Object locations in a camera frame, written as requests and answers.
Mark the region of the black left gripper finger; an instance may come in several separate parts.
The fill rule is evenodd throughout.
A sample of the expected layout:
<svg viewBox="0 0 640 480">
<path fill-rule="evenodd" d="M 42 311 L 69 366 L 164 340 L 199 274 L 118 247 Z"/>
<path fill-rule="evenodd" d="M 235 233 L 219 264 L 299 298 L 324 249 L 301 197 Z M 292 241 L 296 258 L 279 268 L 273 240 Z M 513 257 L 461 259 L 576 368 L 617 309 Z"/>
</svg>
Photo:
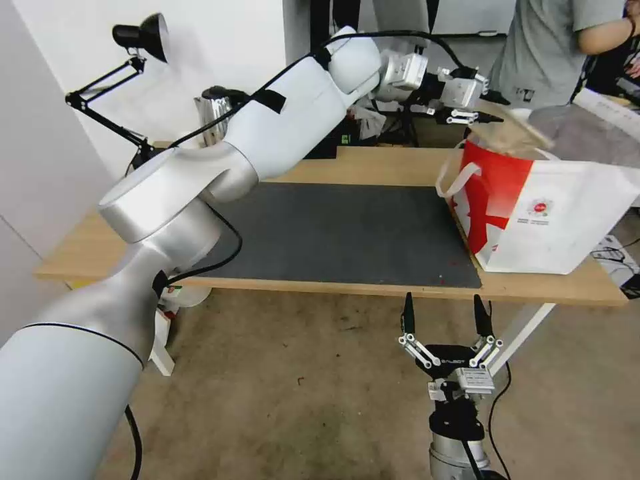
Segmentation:
<svg viewBox="0 0 640 480">
<path fill-rule="evenodd" d="M 452 109 L 445 115 L 446 124 L 502 123 L 504 119 L 490 113 Z"/>
<path fill-rule="evenodd" d="M 452 71 L 438 70 L 438 78 L 445 82 L 442 94 L 446 106 L 475 106 L 478 100 L 499 105 L 511 103 L 500 92 L 489 88 L 489 81 L 478 73 L 477 69 L 458 67 Z"/>
</svg>

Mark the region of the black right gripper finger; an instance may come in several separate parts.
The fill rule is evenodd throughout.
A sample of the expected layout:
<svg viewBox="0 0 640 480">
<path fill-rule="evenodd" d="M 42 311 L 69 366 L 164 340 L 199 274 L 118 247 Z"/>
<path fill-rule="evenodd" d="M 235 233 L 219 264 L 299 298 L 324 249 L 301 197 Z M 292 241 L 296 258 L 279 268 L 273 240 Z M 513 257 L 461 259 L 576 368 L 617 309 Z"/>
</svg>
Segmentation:
<svg viewBox="0 0 640 480">
<path fill-rule="evenodd" d="M 405 296 L 401 314 L 401 331 L 402 334 L 398 338 L 398 343 L 419 365 L 424 369 L 441 366 L 440 358 L 428 350 L 415 336 L 415 312 L 411 292 L 406 293 Z"/>
<path fill-rule="evenodd" d="M 503 340 L 493 331 L 491 302 L 485 305 L 481 296 L 475 294 L 473 312 L 478 338 L 472 346 L 475 353 L 471 358 L 471 367 L 488 371 L 503 349 Z"/>
</svg>

